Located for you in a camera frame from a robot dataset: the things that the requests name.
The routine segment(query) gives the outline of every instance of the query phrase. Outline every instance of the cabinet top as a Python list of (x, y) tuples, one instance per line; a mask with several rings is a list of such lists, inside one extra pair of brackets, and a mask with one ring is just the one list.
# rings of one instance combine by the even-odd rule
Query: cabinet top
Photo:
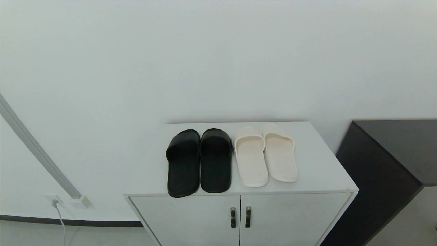
[[(199, 187), (192, 196), (278, 194), (278, 193), (345, 193), (357, 192), (358, 188), (343, 169), (335, 155), (314, 129), (310, 122), (274, 122), (286, 129), (295, 141), (295, 161), (299, 171), (298, 181), (283, 183), (269, 176), (267, 185), (249, 188), (241, 183), (235, 157), (232, 157), (231, 187), (223, 193), (207, 193)], [(233, 136), (244, 126), (261, 129), (265, 122), (242, 123), (184, 123), (165, 124), (152, 136), (144, 163), (140, 163), (132, 182), (126, 187), (125, 196), (168, 196), (168, 161), (165, 156), (168, 144), (179, 132), (195, 129), (202, 136), (210, 128), (218, 128)]]
[(425, 186), (437, 186), (437, 120), (356, 120)]

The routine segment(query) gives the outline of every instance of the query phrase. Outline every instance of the black baseboard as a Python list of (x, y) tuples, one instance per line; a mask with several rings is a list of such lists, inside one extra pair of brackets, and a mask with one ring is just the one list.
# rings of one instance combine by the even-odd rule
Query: black baseboard
[[(22, 217), (22, 216), (12, 216), (12, 215), (2, 215), (2, 214), (0, 214), (0, 220), (37, 223), (37, 224), (51, 224), (51, 225), (61, 224), (61, 221), (59, 219)], [(64, 222), (65, 225), (75, 225), (75, 226), (143, 227), (143, 225), (139, 221), (89, 221), (89, 220), (64, 220), (64, 219), (62, 221)]]

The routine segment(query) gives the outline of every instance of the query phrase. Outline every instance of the white wall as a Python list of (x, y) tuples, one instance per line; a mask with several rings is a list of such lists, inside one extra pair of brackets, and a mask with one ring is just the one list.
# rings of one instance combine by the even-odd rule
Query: white wall
[[(1, 88), (95, 208), (121, 197), (165, 122), (310, 120), (336, 151), (351, 119), (437, 117), (437, 2), (2, 2)], [(68, 196), (1, 122), (2, 214)]]

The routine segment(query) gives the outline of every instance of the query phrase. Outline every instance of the black slipper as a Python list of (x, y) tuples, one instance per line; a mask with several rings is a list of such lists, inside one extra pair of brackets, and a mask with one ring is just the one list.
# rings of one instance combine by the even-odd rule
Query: black slipper
[(209, 193), (220, 193), (231, 186), (232, 141), (219, 129), (203, 133), (201, 141), (202, 174), (200, 184)]
[(185, 130), (174, 136), (166, 151), (167, 191), (172, 197), (186, 197), (199, 188), (200, 135)]

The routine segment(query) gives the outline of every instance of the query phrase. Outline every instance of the cabinet door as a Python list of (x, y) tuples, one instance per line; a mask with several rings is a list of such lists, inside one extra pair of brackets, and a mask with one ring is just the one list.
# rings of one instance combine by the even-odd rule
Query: cabinet door
[(347, 193), (243, 195), (240, 246), (314, 246), (348, 197)]
[(162, 246), (238, 246), (240, 196), (131, 199)]

